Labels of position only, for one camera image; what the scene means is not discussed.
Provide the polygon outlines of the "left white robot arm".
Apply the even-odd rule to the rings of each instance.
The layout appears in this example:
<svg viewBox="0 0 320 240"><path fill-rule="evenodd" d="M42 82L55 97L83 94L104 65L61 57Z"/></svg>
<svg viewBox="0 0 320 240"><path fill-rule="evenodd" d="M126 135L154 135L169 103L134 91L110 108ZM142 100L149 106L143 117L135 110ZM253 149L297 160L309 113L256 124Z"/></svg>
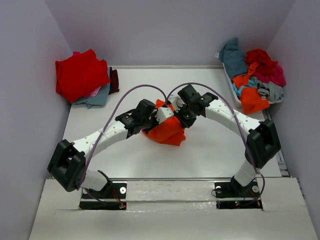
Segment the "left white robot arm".
<svg viewBox="0 0 320 240"><path fill-rule="evenodd" d="M101 170L90 170L91 160L111 145L124 141L142 130L153 129L166 119L170 111L156 108L143 99L136 108L120 114L107 125L78 140L61 140L48 164L48 172L67 191L94 191L104 198L110 194L112 181Z"/></svg>

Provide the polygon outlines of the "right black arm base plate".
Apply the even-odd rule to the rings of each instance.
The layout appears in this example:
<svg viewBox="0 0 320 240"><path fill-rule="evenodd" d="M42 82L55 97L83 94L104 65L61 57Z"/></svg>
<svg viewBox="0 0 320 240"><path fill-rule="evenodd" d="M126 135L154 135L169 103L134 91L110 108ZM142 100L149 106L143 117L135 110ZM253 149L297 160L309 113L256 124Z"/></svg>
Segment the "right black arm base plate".
<svg viewBox="0 0 320 240"><path fill-rule="evenodd" d="M231 188L230 181L218 181L214 183L211 194L216 199L218 210L263 209L260 189L257 181L252 181L248 186L240 190Z"/></svg>

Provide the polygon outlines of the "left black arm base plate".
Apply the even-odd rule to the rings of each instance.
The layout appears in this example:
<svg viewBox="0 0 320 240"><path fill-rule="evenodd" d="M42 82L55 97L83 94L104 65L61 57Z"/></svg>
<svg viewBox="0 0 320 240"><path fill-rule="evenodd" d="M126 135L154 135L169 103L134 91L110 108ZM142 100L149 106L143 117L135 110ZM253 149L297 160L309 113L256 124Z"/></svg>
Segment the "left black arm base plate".
<svg viewBox="0 0 320 240"><path fill-rule="evenodd" d="M107 192L82 190L79 208L81 210L125 211L127 209L127 182L114 181Z"/></svg>

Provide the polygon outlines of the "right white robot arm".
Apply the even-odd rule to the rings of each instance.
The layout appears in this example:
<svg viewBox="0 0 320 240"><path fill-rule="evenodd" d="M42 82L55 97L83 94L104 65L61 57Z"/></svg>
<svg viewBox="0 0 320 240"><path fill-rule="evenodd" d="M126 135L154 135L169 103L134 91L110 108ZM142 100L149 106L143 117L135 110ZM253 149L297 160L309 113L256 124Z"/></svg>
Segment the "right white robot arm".
<svg viewBox="0 0 320 240"><path fill-rule="evenodd" d="M251 118L234 108L217 91L210 89L200 94L194 83L177 87L177 94L170 92L168 102L173 105L174 115L183 128L190 128L197 117L215 121L236 133L244 145L244 162L222 190L242 196L261 169L280 150L281 143L274 122Z"/></svg>

